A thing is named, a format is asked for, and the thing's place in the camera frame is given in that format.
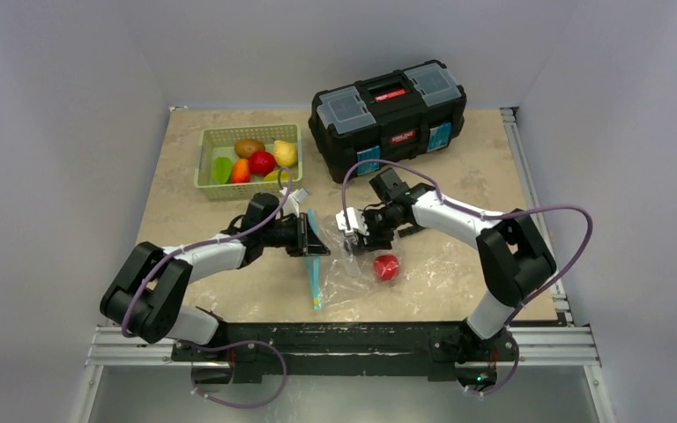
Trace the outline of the clear zip top bag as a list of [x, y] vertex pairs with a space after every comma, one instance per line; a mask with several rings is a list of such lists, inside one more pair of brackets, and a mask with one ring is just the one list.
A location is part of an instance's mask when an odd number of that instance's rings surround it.
[[[391, 250], [348, 255], [343, 248], [345, 238], [334, 218], [318, 218], [315, 213], [314, 216], [320, 237], [331, 250], [329, 256], [305, 260], [316, 310], [349, 304], [381, 292], [401, 292], [407, 285], [447, 286], [461, 274], [460, 262], [449, 251], [433, 247], [430, 241], [419, 241], [414, 235], [400, 238], [398, 232], [394, 234]], [[393, 254], [400, 261], [397, 276], [389, 282], [379, 282], [373, 272], [374, 259], [383, 254]]]

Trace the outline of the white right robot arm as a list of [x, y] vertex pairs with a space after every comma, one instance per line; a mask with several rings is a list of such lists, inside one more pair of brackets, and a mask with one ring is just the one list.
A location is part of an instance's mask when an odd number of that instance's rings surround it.
[[487, 290], [463, 321], [459, 336], [461, 350], [470, 358], [490, 352], [494, 337], [516, 309], [557, 271], [539, 229], [519, 209], [500, 213], [475, 208], [438, 193], [433, 185], [409, 186], [392, 169], [372, 178], [370, 185], [379, 204], [364, 210], [346, 207], [335, 216], [349, 252], [389, 249], [404, 225], [446, 234], [478, 252]]

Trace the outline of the brown orange fake fruit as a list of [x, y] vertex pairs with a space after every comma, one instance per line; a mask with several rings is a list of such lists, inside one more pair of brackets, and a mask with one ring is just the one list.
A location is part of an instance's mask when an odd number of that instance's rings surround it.
[[256, 152], [265, 152], [264, 143], [255, 138], [242, 138], [234, 144], [234, 152], [240, 159], [248, 160]]

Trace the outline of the red fake apple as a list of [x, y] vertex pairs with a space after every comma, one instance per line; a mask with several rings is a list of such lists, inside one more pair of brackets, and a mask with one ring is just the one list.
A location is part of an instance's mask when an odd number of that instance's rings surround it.
[[250, 172], [257, 176], [266, 176], [275, 169], [277, 162], [270, 152], [256, 152], [249, 158]]

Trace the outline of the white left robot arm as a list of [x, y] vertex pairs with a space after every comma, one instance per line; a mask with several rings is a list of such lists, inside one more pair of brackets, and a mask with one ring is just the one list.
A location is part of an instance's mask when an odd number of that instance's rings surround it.
[[209, 240], [166, 248], [139, 243], [102, 296], [100, 313], [120, 324], [128, 338], [149, 344], [163, 338], [187, 341], [205, 360], [219, 359], [227, 351], [227, 336], [218, 330], [217, 316], [184, 305], [188, 286], [244, 268], [266, 248], [284, 249], [291, 257], [329, 255], [315, 221], [298, 210], [302, 193], [255, 194], [246, 212]]

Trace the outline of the yellow fake bell pepper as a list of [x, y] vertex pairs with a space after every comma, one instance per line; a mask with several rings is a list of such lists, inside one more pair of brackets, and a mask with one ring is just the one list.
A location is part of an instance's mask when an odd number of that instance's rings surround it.
[[283, 182], [288, 180], [288, 174], [285, 171], [275, 169], [263, 178], [263, 182]]

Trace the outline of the yellow fake pear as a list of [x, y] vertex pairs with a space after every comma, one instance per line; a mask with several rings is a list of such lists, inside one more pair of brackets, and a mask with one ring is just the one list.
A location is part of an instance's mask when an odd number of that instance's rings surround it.
[[297, 145], [285, 140], [274, 141], [272, 155], [279, 167], [293, 167], [299, 162]]

